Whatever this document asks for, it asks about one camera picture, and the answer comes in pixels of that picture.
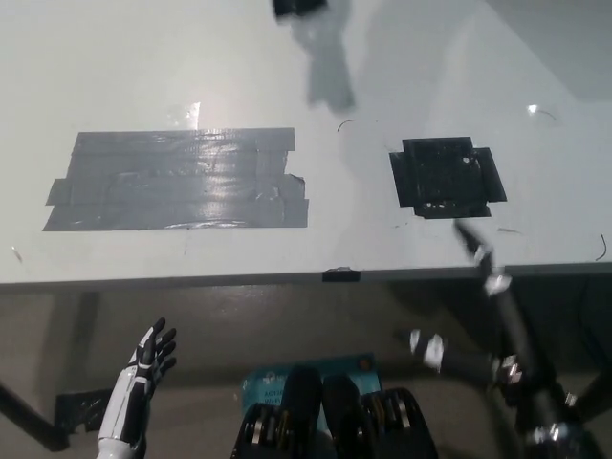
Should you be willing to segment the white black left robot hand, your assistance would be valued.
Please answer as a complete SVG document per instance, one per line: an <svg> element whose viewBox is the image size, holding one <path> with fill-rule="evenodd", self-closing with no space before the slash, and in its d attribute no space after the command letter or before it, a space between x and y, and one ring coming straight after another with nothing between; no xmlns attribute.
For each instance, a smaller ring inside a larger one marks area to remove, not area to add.
<svg viewBox="0 0 612 459"><path fill-rule="evenodd" d="M150 404L167 371L176 365L175 328L159 318L144 334L121 370L106 407L98 439L119 441L131 449L145 438Z"/></svg>

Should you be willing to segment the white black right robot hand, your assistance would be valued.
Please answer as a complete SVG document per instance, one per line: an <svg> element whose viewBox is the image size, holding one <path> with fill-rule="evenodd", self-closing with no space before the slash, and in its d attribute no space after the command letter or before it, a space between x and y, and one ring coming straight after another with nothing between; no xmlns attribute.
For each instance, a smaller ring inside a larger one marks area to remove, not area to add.
<svg viewBox="0 0 612 459"><path fill-rule="evenodd" d="M509 354L495 357L461 352L451 348L440 335L428 335L419 329L400 332L398 337L411 356L425 367L476 386L505 383L508 380L508 372L502 369L505 361L510 367L531 373L537 357L524 316L511 292L511 276L494 265L492 247L466 221L457 219L453 226L478 270L485 298L497 314Z"/></svg>

